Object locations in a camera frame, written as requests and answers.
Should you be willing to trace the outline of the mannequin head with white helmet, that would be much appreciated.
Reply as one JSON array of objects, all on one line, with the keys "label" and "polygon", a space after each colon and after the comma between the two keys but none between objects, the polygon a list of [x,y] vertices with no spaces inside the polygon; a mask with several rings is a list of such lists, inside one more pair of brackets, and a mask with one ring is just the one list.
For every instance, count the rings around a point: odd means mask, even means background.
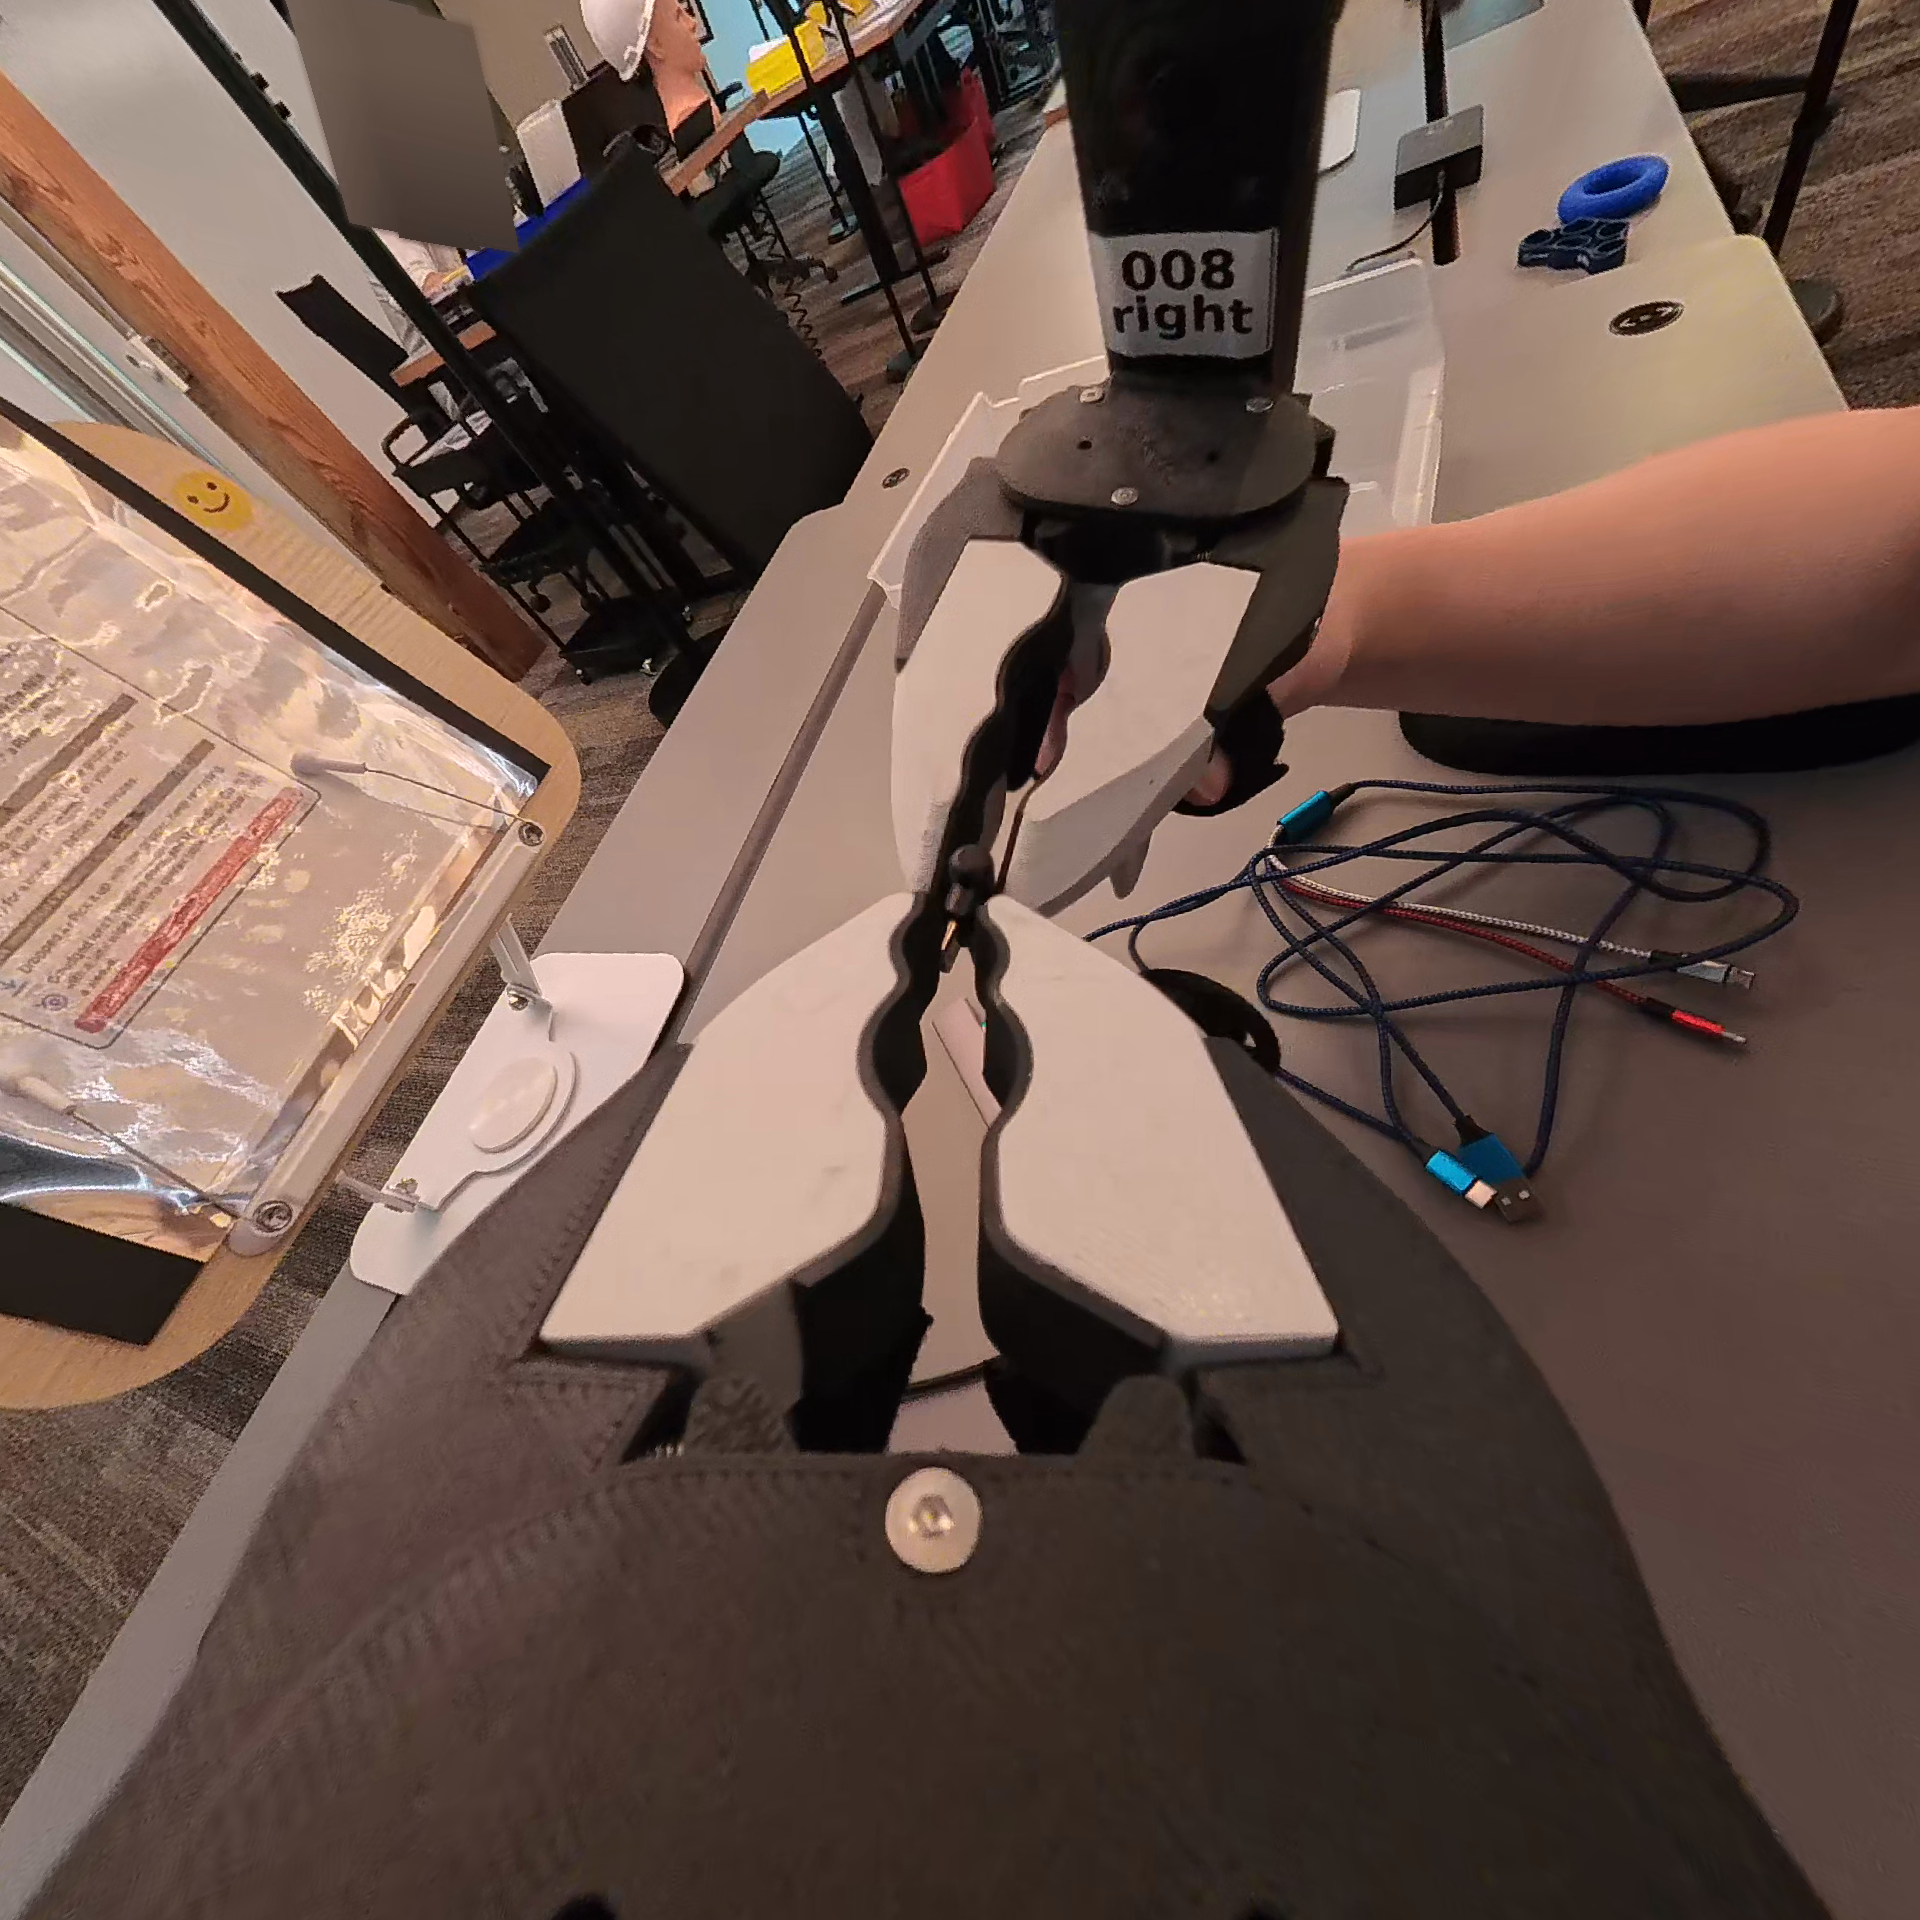
[{"label": "mannequin head with white helmet", "polygon": [[695,15],[680,3],[580,3],[580,15],[597,61],[564,118],[582,177],[608,169],[622,137],[661,164],[684,163],[719,117]]}]

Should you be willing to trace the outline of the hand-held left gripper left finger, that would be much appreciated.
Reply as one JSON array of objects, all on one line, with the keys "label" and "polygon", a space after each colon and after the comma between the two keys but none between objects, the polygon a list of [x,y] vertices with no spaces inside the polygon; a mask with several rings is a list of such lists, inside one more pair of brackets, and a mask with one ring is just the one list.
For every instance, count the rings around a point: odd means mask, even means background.
[{"label": "hand-held left gripper left finger", "polygon": [[892,1125],[856,1047],[895,999],[915,908],[870,902],[701,1029],[542,1324],[549,1348],[695,1353],[876,1220]]}]

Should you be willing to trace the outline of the black wrist rest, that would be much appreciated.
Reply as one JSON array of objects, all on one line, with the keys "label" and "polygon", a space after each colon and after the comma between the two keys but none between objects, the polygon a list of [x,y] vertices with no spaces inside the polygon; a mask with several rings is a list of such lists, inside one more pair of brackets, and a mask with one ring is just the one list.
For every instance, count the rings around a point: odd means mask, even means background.
[{"label": "black wrist rest", "polygon": [[1759,776],[1880,758],[1917,740],[1917,697],[1690,726],[1531,724],[1402,712],[1428,760],[1487,776]]}]

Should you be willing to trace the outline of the person's right forearm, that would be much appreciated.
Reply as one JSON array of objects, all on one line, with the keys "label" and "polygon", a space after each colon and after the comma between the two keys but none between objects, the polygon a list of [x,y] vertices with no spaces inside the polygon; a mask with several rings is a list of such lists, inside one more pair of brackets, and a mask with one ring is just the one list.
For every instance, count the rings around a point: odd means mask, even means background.
[{"label": "person's right forearm", "polygon": [[1710,724],[1917,691],[1917,414],[1795,417],[1428,528],[1347,691],[1555,724]]}]

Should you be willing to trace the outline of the white tablet stand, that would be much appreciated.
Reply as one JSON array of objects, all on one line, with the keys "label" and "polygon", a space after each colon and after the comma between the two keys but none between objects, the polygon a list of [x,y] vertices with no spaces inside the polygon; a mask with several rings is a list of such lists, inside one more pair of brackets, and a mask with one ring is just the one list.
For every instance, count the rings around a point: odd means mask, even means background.
[{"label": "white tablet stand", "polygon": [[495,939],[501,996],[351,1238],[357,1281],[402,1296],[653,1053],[684,990],[669,953]]}]

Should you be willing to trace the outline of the clear plastic bin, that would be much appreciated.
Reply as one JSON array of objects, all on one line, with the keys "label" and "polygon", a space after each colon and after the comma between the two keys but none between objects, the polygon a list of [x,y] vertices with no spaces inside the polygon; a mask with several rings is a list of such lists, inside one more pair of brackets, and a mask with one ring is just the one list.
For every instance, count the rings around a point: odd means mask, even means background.
[{"label": "clear plastic bin", "polygon": [[[1106,373],[1106,357],[1094,353],[1031,375],[1000,398],[972,398],[924,476],[907,481],[903,507],[868,568],[870,584],[892,607],[901,607],[912,542],[972,462],[992,456],[1043,399],[1090,388]],[[1445,342],[1428,268],[1404,255],[1309,288],[1298,379],[1309,414],[1333,432],[1328,465],[1348,484],[1342,542],[1427,525],[1445,398]]]}]

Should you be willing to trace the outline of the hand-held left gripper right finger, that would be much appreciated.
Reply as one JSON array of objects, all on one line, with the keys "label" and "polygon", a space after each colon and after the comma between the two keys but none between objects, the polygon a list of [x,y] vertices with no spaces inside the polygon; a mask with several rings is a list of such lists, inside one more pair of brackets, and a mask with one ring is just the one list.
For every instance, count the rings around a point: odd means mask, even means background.
[{"label": "hand-held left gripper right finger", "polygon": [[979,915],[975,985],[999,1102],[975,1287],[999,1356],[1328,1356],[1334,1310],[1205,1029],[1005,895]]}]

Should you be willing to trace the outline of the black adapter box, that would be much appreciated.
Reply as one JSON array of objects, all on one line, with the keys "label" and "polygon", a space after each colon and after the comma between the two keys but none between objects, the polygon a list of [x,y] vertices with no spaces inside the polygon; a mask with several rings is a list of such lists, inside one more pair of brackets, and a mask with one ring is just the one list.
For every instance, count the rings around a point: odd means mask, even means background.
[{"label": "black adapter box", "polygon": [[1456,196],[1479,183],[1482,164],[1483,108],[1479,102],[1405,133],[1397,148],[1394,211],[1424,206],[1424,223],[1381,248],[1355,255],[1347,273],[1411,248],[1422,233],[1431,235],[1434,265],[1456,263],[1461,253]]}]

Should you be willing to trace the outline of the person's right hand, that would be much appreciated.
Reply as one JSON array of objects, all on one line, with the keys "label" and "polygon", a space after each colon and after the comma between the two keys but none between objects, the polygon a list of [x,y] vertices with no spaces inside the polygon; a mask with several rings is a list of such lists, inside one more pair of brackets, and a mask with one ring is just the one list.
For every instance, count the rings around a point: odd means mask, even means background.
[{"label": "person's right hand", "polygon": [[1397,657],[1419,625],[1424,536],[1431,528],[1344,544],[1333,589],[1303,657],[1266,692],[1280,717],[1333,704],[1364,670]]}]

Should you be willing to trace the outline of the red plastic bin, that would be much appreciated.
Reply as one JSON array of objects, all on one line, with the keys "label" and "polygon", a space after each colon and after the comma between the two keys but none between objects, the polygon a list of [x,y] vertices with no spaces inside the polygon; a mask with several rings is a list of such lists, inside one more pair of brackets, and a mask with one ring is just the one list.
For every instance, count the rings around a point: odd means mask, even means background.
[{"label": "red plastic bin", "polygon": [[962,233],[995,191],[992,112],[980,72],[959,70],[946,89],[942,118],[899,180],[906,217],[924,248]]}]

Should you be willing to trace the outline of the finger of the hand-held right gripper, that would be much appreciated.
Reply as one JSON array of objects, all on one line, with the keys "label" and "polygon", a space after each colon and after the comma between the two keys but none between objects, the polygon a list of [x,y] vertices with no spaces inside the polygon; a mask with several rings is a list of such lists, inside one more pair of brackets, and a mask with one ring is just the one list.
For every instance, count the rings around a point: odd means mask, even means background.
[{"label": "finger of the hand-held right gripper", "polygon": [[1208,755],[1206,707],[1258,584],[1252,568],[1167,568],[1117,587],[1104,677],[1024,804],[1005,895],[1056,915],[1104,880],[1120,895],[1134,887]]},{"label": "finger of the hand-held right gripper", "polygon": [[938,894],[958,848],[979,841],[1010,758],[1019,653],[1064,609],[1064,576],[1019,542],[974,539],[899,670],[892,804],[903,884]]}]

